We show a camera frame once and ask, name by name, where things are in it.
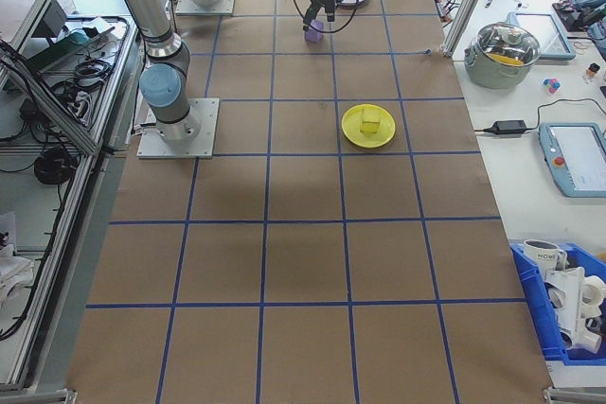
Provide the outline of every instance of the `colorful toy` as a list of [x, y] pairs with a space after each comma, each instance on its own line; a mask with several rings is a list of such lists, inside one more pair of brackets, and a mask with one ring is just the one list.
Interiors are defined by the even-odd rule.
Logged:
[[560, 88], [560, 82], [555, 78], [544, 80], [543, 85], [547, 87], [550, 94], [555, 94]]

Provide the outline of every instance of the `yellow cube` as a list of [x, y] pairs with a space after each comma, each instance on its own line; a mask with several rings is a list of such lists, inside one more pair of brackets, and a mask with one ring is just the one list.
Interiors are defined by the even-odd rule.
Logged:
[[362, 119], [360, 121], [360, 132], [374, 134], [381, 125], [381, 113], [376, 109], [362, 109]]

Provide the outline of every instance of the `small bottle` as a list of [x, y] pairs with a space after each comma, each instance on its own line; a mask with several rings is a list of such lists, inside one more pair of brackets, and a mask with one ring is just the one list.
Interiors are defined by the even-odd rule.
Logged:
[[589, 65], [589, 67], [585, 70], [585, 73], [583, 74], [583, 79], [585, 80], [585, 83], [593, 82], [594, 77], [598, 71], [599, 65], [597, 63], [592, 63], [591, 65]]

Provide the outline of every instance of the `white mug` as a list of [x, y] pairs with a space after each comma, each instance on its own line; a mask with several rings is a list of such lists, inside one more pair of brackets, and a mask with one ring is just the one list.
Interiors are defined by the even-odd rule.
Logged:
[[524, 254], [537, 264], [543, 281], [547, 271], [566, 268], [566, 251], [554, 243], [543, 240], [525, 240]]

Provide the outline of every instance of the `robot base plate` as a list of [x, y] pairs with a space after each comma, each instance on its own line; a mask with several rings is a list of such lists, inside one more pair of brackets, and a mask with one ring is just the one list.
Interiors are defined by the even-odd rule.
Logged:
[[220, 2], [209, 7], [200, 7], [199, 5], [194, 4], [192, 0], [179, 0], [177, 8], [175, 9], [175, 14], [177, 16], [233, 14], [235, 3], [236, 0], [221, 0]]
[[[190, 141], [165, 141], [156, 129], [146, 129], [141, 134], [137, 156], [139, 158], [212, 158], [215, 145], [217, 118], [219, 117], [218, 98], [192, 98], [191, 109], [196, 109], [202, 119], [200, 132]], [[155, 122], [152, 111], [148, 113], [147, 123]]]

